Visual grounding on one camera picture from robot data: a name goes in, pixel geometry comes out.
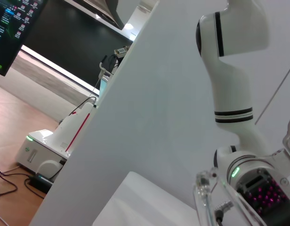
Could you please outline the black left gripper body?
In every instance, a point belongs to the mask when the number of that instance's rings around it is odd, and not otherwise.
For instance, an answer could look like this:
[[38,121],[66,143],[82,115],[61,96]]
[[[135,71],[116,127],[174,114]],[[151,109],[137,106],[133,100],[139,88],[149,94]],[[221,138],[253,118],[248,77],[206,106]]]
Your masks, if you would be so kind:
[[264,216],[267,226],[290,226],[290,205],[283,205],[271,210]]

